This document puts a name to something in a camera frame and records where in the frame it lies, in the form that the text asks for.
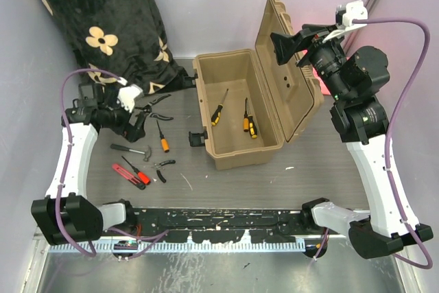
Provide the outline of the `black long nose pliers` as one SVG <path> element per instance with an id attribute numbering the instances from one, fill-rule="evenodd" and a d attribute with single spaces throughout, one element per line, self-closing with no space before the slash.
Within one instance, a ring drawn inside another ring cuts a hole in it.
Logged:
<path id="1" fill-rule="evenodd" d="M 135 106 L 134 109 L 138 110 L 145 118 L 157 119 L 159 121 L 172 121 L 174 117 L 169 115 L 163 115 L 160 111 L 156 111 L 157 109 L 161 109 L 159 106 L 164 100 L 171 97 L 171 94 L 162 94 L 157 98 L 150 100 L 147 104 L 143 106 Z"/>

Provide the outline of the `small steel claw hammer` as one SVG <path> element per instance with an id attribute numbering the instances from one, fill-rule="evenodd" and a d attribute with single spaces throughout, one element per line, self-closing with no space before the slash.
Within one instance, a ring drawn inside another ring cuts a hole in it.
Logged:
<path id="1" fill-rule="evenodd" d="M 138 150 L 138 149 L 133 149 L 131 147 L 126 147 L 123 145 L 118 145 L 118 144 L 110 144 L 110 148 L 113 150 L 118 150 L 118 151 L 123 151 L 123 152 L 131 152 L 131 153 L 136 153 L 136 154 L 141 154 L 143 156 L 143 160 L 145 162 L 148 162 L 150 160 L 150 157 L 152 155 L 152 149 L 150 146 L 147 147 L 146 150 Z"/>

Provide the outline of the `orange handle screwdriver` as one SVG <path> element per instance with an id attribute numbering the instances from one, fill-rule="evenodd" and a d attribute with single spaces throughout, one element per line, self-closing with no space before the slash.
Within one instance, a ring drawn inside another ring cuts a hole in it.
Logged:
<path id="1" fill-rule="evenodd" d="M 159 137 L 160 137 L 160 140 L 161 140 L 161 147 L 163 149 L 163 152 L 164 153 L 168 153 L 170 151 L 169 144 L 168 144 L 168 142 L 167 142 L 167 140 L 165 138 L 165 135 L 163 134 L 163 132 L 161 130 L 161 127 L 160 127 L 160 124 L 159 124 L 158 120 L 156 120 L 156 125 L 157 125 L 157 128 L 158 128 Z"/>
<path id="2" fill-rule="evenodd" d="M 243 120 L 243 131 L 249 131 L 249 118 L 248 118 L 248 98 L 245 99 L 245 109 L 244 109 L 244 120 Z"/>

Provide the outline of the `red black screwdriver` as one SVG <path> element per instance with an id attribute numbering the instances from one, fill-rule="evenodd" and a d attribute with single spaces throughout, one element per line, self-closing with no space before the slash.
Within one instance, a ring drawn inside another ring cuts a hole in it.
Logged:
<path id="1" fill-rule="evenodd" d="M 151 183 L 150 178 L 143 173 L 141 170 L 139 170 L 137 167 L 135 167 L 133 164 L 131 164 L 126 157 L 122 156 L 122 159 L 132 168 L 134 173 L 138 176 L 138 178 L 141 180 L 141 182 L 145 185 L 149 185 Z"/>

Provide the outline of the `tan plastic tool case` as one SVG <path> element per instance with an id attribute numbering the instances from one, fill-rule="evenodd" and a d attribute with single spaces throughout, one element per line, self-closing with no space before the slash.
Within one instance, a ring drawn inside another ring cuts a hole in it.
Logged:
<path id="1" fill-rule="evenodd" d="M 296 66 L 303 52 L 279 66 L 272 32 L 293 34 L 281 0 L 267 0 L 252 49 L 200 54 L 193 59 L 195 85 L 207 154 L 218 170 L 268 163 L 284 144 L 294 142 L 324 102 L 318 79 Z M 228 89 L 219 123 L 211 116 Z M 245 99 L 257 138 L 243 131 Z"/>

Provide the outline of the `long yellow black screwdriver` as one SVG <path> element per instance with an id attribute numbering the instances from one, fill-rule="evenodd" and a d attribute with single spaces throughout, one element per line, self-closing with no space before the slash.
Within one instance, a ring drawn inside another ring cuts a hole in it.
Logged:
<path id="1" fill-rule="evenodd" d="M 227 95 L 228 95 L 228 89 L 226 89 L 226 91 L 221 99 L 221 102 L 218 104 L 217 108 L 215 109 L 214 113 L 211 116 L 211 125 L 212 126 L 216 126 L 219 123 L 222 109 L 224 107 L 224 101 L 225 101 Z"/>

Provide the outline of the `short yellow black screwdriver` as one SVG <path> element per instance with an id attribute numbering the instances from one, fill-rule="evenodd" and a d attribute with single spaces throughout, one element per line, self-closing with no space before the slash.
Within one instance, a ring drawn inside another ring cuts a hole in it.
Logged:
<path id="1" fill-rule="evenodd" d="M 246 119 L 247 119 L 247 131 L 249 132 L 249 135 L 252 139 L 257 138 L 257 127 L 255 125 L 253 116 L 250 114 L 250 106 L 248 103 L 248 99 L 246 99 Z"/>

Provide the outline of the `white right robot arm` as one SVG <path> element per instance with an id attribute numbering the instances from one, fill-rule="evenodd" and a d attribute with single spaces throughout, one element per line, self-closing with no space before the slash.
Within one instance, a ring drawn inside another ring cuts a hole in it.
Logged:
<path id="1" fill-rule="evenodd" d="M 334 100 L 331 121 L 357 166 L 370 210 L 360 214 L 318 198 L 302 206 L 303 230 L 315 234 L 326 228 L 344 235 L 364 259 L 398 255 L 406 246 L 431 240 L 432 228 L 418 220 L 405 196 L 390 122 L 376 97 L 390 79 L 387 56 L 373 46 L 347 56 L 334 26 L 304 25 L 297 34 L 271 33 L 270 38 L 279 65 L 303 52 L 297 66 L 313 67 L 328 88 Z"/>

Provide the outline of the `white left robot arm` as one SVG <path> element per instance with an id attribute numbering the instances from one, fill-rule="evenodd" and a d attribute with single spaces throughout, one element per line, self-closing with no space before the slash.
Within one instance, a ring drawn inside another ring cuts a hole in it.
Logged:
<path id="1" fill-rule="evenodd" d="M 106 94 L 100 84 L 80 84 L 79 96 L 62 120 L 62 147 L 54 178 L 31 214 L 51 246 L 94 241 L 113 227 L 121 235 L 137 229 L 137 218 L 128 201 L 95 206 L 86 197 L 86 182 L 93 147 L 99 131 L 108 128 L 133 143 L 145 136 L 146 114 L 135 115 L 112 101 L 116 93 Z"/>

